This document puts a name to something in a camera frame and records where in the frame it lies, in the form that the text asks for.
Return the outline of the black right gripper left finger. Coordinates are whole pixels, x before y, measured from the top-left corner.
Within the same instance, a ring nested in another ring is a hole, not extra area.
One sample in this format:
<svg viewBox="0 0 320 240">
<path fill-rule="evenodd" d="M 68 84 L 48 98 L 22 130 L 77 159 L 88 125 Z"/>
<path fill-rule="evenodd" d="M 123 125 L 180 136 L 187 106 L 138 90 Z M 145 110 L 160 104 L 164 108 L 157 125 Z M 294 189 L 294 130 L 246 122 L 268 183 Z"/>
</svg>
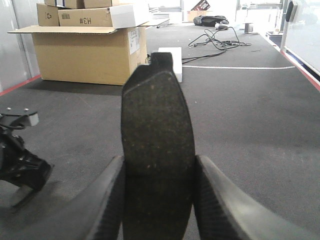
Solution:
<svg viewBox="0 0 320 240">
<path fill-rule="evenodd" d="M 115 240 L 124 212 L 125 158 L 115 156 L 103 172 L 54 214 L 3 240 Z"/>
</svg>

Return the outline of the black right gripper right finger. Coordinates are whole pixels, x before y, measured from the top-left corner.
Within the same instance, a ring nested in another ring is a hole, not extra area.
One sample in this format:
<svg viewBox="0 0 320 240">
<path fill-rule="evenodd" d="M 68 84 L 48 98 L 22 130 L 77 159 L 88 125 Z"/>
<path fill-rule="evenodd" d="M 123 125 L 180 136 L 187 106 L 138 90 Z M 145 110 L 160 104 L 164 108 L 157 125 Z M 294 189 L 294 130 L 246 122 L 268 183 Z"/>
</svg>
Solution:
<svg viewBox="0 0 320 240">
<path fill-rule="evenodd" d="M 318 240 L 235 185 L 205 155 L 195 157 L 194 211 L 202 240 Z"/>
</svg>

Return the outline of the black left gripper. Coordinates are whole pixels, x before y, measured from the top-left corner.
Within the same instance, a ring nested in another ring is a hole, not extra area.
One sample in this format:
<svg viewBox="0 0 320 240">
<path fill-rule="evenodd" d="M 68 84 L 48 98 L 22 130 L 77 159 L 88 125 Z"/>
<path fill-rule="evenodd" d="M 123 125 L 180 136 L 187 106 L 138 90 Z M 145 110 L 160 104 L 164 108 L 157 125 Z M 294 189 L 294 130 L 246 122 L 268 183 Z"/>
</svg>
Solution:
<svg viewBox="0 0 320 240">
<path fill-rule="evenodd" d="M 52 165 L 27 150 L 23 138 L 13 134 L 14 130 L 24 130 L 38 123 L 35 110 L 12 107 L 0 110 L 0 179 L 19 187 L 9 199 L 13 208 L 40 191 L 52 171 Z"/>
</svg>

